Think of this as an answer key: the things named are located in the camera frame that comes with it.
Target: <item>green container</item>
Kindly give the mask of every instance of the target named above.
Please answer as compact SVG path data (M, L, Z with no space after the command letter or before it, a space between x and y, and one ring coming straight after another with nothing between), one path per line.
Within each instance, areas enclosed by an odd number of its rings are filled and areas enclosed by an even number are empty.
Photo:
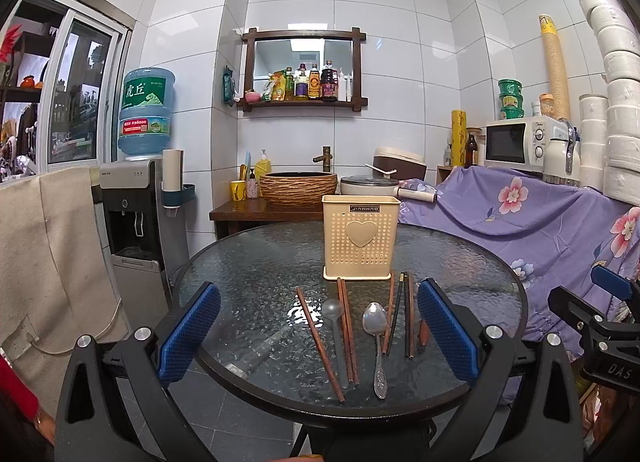
M500 111L504 114L505 119L519 119L524 117L524 110L522 108L504 106Z
M521 96L522 95L522 83L515 79L501 79L498 81L498 87L500 88L501 96Z
M503 94L500 96L500 106L522 108L522 96Z

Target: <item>red label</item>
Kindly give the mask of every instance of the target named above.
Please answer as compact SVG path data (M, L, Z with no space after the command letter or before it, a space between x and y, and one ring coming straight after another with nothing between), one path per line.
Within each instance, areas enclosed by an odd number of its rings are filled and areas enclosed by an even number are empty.
M122 123L122 133L129 134L146 134L148 121L146 119L129 119Z

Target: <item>bronze faucet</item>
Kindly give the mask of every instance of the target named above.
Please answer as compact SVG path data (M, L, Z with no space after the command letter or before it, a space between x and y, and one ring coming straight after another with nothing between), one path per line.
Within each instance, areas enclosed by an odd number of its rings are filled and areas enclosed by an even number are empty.
M322 161L322 171L330 172L331 171L331 159L334 158L331 155L331 147L323 146L322 147L322 155L313 158L313 162Z

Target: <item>beige plastic basket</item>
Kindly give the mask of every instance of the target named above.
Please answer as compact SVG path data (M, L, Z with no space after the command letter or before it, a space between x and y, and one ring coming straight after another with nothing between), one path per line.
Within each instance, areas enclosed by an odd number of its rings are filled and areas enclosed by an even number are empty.
M388 280L399 205L389 196L323 196L324 278Z

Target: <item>blue flower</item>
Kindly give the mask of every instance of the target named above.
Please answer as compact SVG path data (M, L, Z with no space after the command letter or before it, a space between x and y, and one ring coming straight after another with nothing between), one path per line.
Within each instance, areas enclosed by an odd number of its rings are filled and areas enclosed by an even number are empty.
M533 283L533 264L525 264L521 258L511 264L513 272L516 273L518 279L522 282L524 288L529 288Z

